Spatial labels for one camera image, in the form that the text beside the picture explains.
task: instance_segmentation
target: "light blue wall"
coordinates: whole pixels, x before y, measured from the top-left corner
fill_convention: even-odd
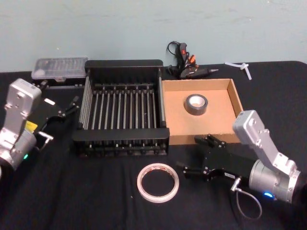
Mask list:
[[[307,62],[306,0],[0,0],[0,71],[38,58]]]

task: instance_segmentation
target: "black tablecloth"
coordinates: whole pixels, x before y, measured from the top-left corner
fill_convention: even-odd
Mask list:
[[[239,68],[210,65],[219,69],[211,78],[234,79],[243,108],[256,109],[278,150],[307,172],[306,115],[307,65],[302,62],[250,63],[253,80]],[[30,80],[29,72],[0,74],[0,105],[4,106],[9,83]],[[65,107],[70,90],[46,91],[48,98]],[[5,113],[0,110],[0,125]],[[0,229],[307,229],[306,213],[281,201],[253,192],[263,207],[258,221],[242,219],[232,212],[230,181],[209,183],[187,180],[180,171],[180,187],[169,202],[153,204],[139,194],[136,179],[147,164],[163,162],[175,168],[188,162],[195,146],[171,146],[168,156],[79,159],[71,146],[72,125],[53,124],[55,136],[46,149],[30,154],[15,172],[7,195],[0,200]],[[240,144],[229,144],[231,153],[255,158]],[[153,175],[146,187],[167,188],[170,181]],[[253,201],[240,198],[244,210],[257,212]]]

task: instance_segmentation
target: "clear tape roll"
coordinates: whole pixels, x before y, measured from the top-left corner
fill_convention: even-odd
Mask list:
[[[163,170],[172,176],[172,178],[174,179],[174,187],[168,194],[163,196],[154,196],[150,195],[144,190],[142,186],[142,179],[147,173],[151,172],[152,170]],[[168,166],[167,164],[162,164],[162,163],[149,164],[140,171],[137,179],[137,187],[141,196],[144,199],[153,203],[164,203],[166,201],[169,201],[176,195],[179,189],[179,178],[175,170],[170,166]]]

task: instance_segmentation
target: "blue led light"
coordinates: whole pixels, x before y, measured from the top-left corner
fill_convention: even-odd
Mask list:
[[[265,196],[269,197],[269,198],[274,198],[274,196],[271,193],[264,193]]]

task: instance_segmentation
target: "black dish rack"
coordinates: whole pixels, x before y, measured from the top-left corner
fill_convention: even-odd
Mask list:
[[[90,60],[79,127],[72,139],[82,156],[168,152],[160,60]]]

